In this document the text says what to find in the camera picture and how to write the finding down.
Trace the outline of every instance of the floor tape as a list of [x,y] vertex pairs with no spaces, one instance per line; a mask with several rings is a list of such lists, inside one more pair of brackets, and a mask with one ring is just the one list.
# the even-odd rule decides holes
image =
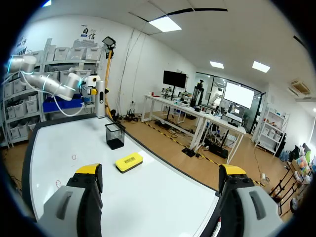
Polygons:
[[[167,135],[167,134],[161,132],[159,129],[157,129],[157,128],[151,126],[149,123],[146,123],[146,122],[142,122],[142,123],[146,124],[148,127],[151,127],[152,129],[156,130],[156,131],[159,132],[161,135],[166,136],[167,138],[169,138],[169,139],[172,140],[173,142],[178,143],[180,146],[183,146],[183,147],[189,149],[189,147],[187,147],[186,145],[182,144],[181,142],[178,142],[177,140],[173,139],[171,136],[169,136],[169,135]],[[216,161],[213,161],[213,160],[211,160],[210,158],[207,158],[207,157],[206,157],[205,155],[203,155],[203,154],[200,154],[200,153],[197,153],[197,154],[199,154],[201,157],[203,157],[204,159],[208,160],[209,162],[212,162],[212,163],[214,163],[214,164],[216,164],[216,165],[220,165],[220,164],[217,163]],[[261,186],[263,186],[263,187],[265,186],[264,184],[262,184],[262,183],[260,183],[260,182],[258,182],[258,181],[256,181],[256,180],[253,180],[253,179],[251,179],[251,180],[252,180],[254,183],[258,184],[258,185],[261,185]]]

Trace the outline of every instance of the table leg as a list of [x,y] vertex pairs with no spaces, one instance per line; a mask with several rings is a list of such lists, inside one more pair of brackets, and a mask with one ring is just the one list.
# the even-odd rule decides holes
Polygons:
[[232,161],[232,159],[233,159],[233,157],[234,157],[234,155],[235,155],[235,153],[236,153],[236,151],[238,150],[238,147],[239,147],[239,145],[240,145],[240,142],[242,141],[242,138],[243,138],[243,134],[239,134],[238,135],[238,139],[239,139],[239,141],[237,140],[237,146],[235,147],[235,149],[234,149],[234,152],[232,153],[232,155],[231,155],[231,157],[228,159],[227,158],[227,164],[229,164],[231,161]]
[[153,110],[154,110],[155,101],[152,100],[152,106],[150,107],[149,121],[152,120]]
[[144,104],[143,104],[143,112],[142,112],[142,122],[145,119],[145,109],[146,109],[146,101],[147,101],[147,97],[144,98]]
[[197,150],[199,149],[199,142],[200,142],[200,140],[201,140],[201,138],[202,138],[202,136],[203,136],[203,131],[205,130],[205,128],[206,128],[206,125],[207,125],[207,119],[205,119],[204,120],[204,124],[203,124],[203,127],[202,127],[202,129],[200,130],[200,132],[199,132],[199,135],[198,135],[198,137],[197,137],[197,141],[196,141],[196,148],[195,148],[195,150],[194,150],[194,152],[197,152]]
[[195,142],[196,142],[196,139],[200,133],[200,129],[201,129],[203,121],[204,121],[204,118],[198,118],[197,129],[196,129],[196,132],[194,133],[194,137],[193,137],[192,142],[190,144],[190,150],[193,149],[193,147],[195,145]]

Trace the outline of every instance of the white storage bin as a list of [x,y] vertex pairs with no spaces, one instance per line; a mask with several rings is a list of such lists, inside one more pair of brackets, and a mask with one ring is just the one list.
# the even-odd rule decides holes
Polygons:
[[31,131],[34,130],[36,123],[37,123],[37,120],[36,120],[36,119],[32,119],[31,121],[29,121],[29,125],[28,125],[28,126],[29,126],[29,129],[30,129]]
[[56,48],[54,61],[66,60],[69,48]]
[[276,132],[275,132],[273,129],[271,129],[271,130],[269,131],[269,133],[268,133],[268,136],[269,136],[269,137],[274,137],[275,133],[276,133]]
[[280,141],[281,136],[278,134],[275,134],[273,139],[277,140],[278,142]]
[[20,132],[19,132],[18,127],[11,128],[10,131],[11,131],[12,139],[20,137]]
[[15,118],[15,111],[13,106],[7,107],[6,110],[8,111],[9,119]]
[[84,47],[71,47],[69,59],[71,60],[79,60],[83,58],[85,48]]
[[26,86],[22,85],[20,78],[18,78],[17,80],[13,81],[13,93],[14,94],[18,93],[18,92],[21,92],[21,91],[23,91],[25,89],[26,89]]
[[87,77],[91,74],[91,70],[78,70],[76,71],[76,74],[81,78]]
[[26,104],[25,101],[23,101],[21,104],[15,105],[14,111],[15,111],[15,116],[18,118],[23,117],[26,114]]
[[50,75],[51,78],[53,78],[54,80],[57,80],[57,81],[58,81],[58,73],[59,73],[59,71],[48,72],[48,73],[45,73],[45,74],[46,74],[46,75]]
[[59,73],[60,73],[60,75],[59,75],[60,82],[65,84],[67,79],[68,79],[69,71],[68,70],[59,71]]
[[28,122],[22,122],[18,125],[18,129],[21,137],[26,137],[29,135],[30,128],[28,126]]
[[33,55],[34,57],[36,57],[36,62],[37,62],[37,63],[41,63],[42,60],[43,60],[44,51],[43,51],[43,50],[34,51],[34,52],[32,52],[32,55]]
[[31,113],[35,113],[38,111],[39,107],[38,107],[38,99],[36,97],[36,99],[34,100],[28,100],[25,102],[26,104],[26,108],[28,110],[28,114],[31,114]]
[[13,82],[4,85],[4,96],[9,97],[13,94]]
[[55,45],[51,45],[51,46],[48,47],[48,54],[47,54],[47,57],[46,57],[46,61],[47,62],[51,62],[51,61],[54,60],[55,49],[56,49]]
[[263,134],[267,135],[269,132],[270,132],[270,129],[266,127],[263,128],[263,132],[262,132]]
[[88,60],[100,60],[102,48],[97,47],[87,47],[87,53],[85,58]]

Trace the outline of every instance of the white robotic arm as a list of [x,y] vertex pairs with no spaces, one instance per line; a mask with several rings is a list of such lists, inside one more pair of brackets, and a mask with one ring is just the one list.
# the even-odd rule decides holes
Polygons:
[[[95,109],[97,117],[103,118],[105,116],[105,93],[108,91],[105,90],[104,81],[100,80],[99,76],[92,75],[81,78],[77,74],[69,73],[66,83],[60,83],[52,78],[50,75],[34,72],[36,61],[36,57],[29,54],[22,56],[13,55],[10,59],[7,72],[9,74],[21,71],[21,82],[23,84],[29,84],[31,87],[37,87],[38,89],[33,89],[40,92],[47,92],[51,94],[54,98],[55,96],[59,96],[60,98],[68,101],[73,98],[76,89],[80,85],[84,85],[84,88],[87,90],[88,94],[96,95]],[[68,115],[64,113],[61,109],[60,111],[67,116],[74,116],[80,112],[78,111],[74,115]]]

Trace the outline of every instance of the white tabletop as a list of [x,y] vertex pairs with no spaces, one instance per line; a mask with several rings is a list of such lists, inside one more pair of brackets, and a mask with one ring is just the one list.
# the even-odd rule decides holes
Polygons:
[[239,127],[232,126],[232,125],[228,124],[227,121],[222,120],[221,118],[218,118],[218,117],[216,117],[214,115],[210,115],[210,114],[205,114],[205,118],[216,123],[217,125],[220,125],[224,128],[227,128],[231,131],[246,135],[246,130],[242,126],[239,126]]
[[181,111],[184,111],[184,112],[187,112],[189,114],[192,114],[192,115],[195,115],[197,117],[204,117],[204,113],[202,112],[197,112],[195,111],[192,107],[190,106],[180,106],[180,105],[176,105],[174,104],[173,101],[171,100],[167,100],[167,99],[164,99],[164,98],[161,98],[161,97],[154,97],[154,96],[149,96],[149,95],[145,95],[146,98],[148,99],[151,99],[151,100],[155,100],[155,101],[158,101],[158,102],[161,102],[161,103],[164,103],[164,104],[167,104],[167,105],[170,105],[174,108],[177,108]]
[[[105,142],[108,123],[107,118],[90,118],[38,130],[30,165],[36,218],[57,191],[56,182],[66,185],[78,168],[99,162],[102,236],[199,236],[218,201],[215,191],[171,167],[127,134],[124,147],[111,150]],[[144,158],[143,164],[121,174],[115,161],[133,152]]]

